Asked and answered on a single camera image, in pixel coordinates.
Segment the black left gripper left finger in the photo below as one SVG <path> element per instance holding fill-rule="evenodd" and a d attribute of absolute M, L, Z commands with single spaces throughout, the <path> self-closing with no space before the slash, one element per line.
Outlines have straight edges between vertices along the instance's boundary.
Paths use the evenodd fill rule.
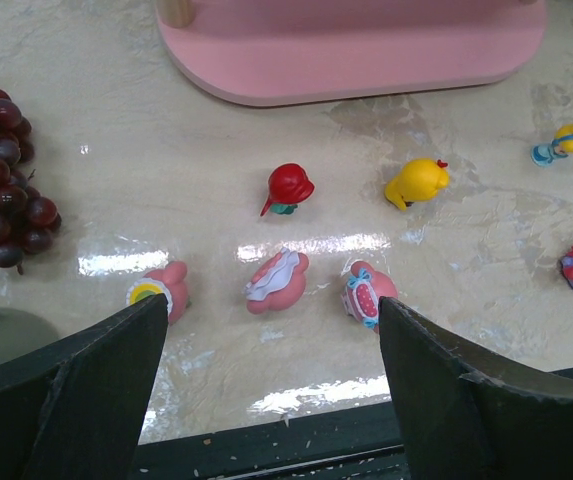
<path fill-rule="evenodd" d="M 168 329 L 148 297 L 0 365 L 0 479 L 125 479 Z"/>

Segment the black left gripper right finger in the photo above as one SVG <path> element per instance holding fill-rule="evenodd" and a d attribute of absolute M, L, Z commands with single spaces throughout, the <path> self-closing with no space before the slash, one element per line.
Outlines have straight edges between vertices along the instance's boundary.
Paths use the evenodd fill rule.
<path fill-rule="evenodd" d="M 573 368 L 544 372 L 380 301 L 380 347 L 414 479 L 573 479 Z"/>

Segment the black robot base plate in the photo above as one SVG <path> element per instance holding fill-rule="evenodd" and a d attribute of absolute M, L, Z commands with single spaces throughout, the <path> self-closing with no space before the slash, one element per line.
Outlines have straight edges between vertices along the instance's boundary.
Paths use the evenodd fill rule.
<path fill-rule="evenodd" d="M 130 479 L 412 479 L 391 401 L 137 447 Z"/>

